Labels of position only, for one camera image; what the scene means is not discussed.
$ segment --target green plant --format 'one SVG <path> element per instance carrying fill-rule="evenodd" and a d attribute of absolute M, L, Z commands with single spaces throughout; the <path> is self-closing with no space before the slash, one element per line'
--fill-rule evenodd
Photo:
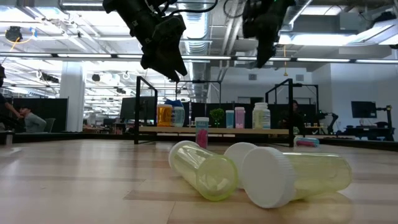
<path fill-rule="evenodd" d="M 217 128 L 218 128 L 218 125 L 220 124 L 220 120 L 223 119 L 223 117 L 224 117 L 224 110 L 221 108 L 211 110 L 210 116 L 211 116 L 211 118 L 214 119 L 214 121 L 217 125 Z"/>

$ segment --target column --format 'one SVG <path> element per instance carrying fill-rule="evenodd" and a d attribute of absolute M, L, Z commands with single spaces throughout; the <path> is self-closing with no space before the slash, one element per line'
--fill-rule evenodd
<path fill-rule="evenodd" d="M 68 98 L 67 131 L 83 130 L 86 73 L 81 62 L 63 62 L 60 98 Z"/>

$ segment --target computer monitor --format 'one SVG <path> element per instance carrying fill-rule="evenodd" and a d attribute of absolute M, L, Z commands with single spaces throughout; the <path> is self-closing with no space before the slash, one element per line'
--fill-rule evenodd
<path fill-rule="evenodd" d="M 155 120 L 156 117 L 156 106 L 154 96 L 141 96 L 140 100 L 140 113 L 139 119 Z M 134 119 L 136 108 L 136 98 L 129 97 L 123 98 L 122 108 L 120 110 L 121 119 Z"/>
<path fill-rule="evenodd" d="M 377 118 L 376 103 L 367 101 L 352 101 L 353 118 Z"/>
<path fill-rule="evenodd" d="M 111 118 L 104 118 L 103 125 L 104 126 L 110 126 L 115 122 L 115 119 Z"/>

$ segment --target yellow-green plastic tube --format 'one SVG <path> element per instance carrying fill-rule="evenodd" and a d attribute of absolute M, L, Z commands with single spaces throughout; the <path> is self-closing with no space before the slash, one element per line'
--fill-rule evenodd
<path fill-rule="evenodd" d="M 195 142 L 182 141 L 174 145 L 169 154 L 169 164 L 211 201 L 228 198 L 238 184 L 238 171 L 232 160 L 207 151 Z"/>
<path fill-rule="evenodd" d="M 277 208 L 292 200 L 347 188 L 351 167 L 336 154 L 255 147 L 243 159 L 240 178 L 256 205 Z"/>

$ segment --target pink container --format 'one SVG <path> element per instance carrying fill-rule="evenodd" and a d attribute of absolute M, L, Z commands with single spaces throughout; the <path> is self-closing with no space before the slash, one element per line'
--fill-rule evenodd
<path fill-rule="evenodd" d="M 235 128 L 244 128 L 244 108 L 235 107 Z"/>

